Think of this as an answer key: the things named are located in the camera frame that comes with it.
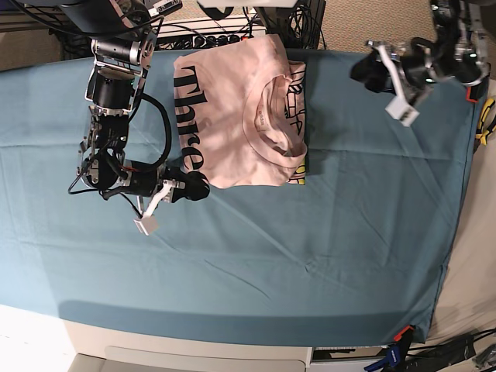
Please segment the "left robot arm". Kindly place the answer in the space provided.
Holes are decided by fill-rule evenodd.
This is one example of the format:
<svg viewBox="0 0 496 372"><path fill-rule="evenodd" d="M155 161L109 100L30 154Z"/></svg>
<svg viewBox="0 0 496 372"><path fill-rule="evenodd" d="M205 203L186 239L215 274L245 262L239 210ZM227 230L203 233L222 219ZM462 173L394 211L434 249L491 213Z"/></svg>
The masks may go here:
<svg viewBox="0 0 496 372"><path fill-rule="evenodd" d="M350 77L375 93L399 95L408 104L424 99L432 86L450 78L467 87L490 73L481 6L492 1L431 1L434 41L414 37L407 43L369 40L371 52L355 63Z"/></svg>

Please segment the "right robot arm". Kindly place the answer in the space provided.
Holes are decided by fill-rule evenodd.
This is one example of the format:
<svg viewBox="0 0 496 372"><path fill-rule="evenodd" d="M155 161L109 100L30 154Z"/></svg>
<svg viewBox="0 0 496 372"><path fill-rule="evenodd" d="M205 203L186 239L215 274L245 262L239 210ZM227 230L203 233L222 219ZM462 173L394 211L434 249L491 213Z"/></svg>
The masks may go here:
<svg viewBox="0 0 496 372"><path fill-rule="evenodd" d="M157 41L153 26L157 18L142 1L71 1L60 9L91 39L94 56L85 92L90 124L79 149L75 180L105 200L115 195L169 202L206 198L210 188L202 174L167 166L171 122L164 106L144 91ZM129 160L125 154L130 123L142 102L158 110L164 126L164 149L151 164Z"/></svg>

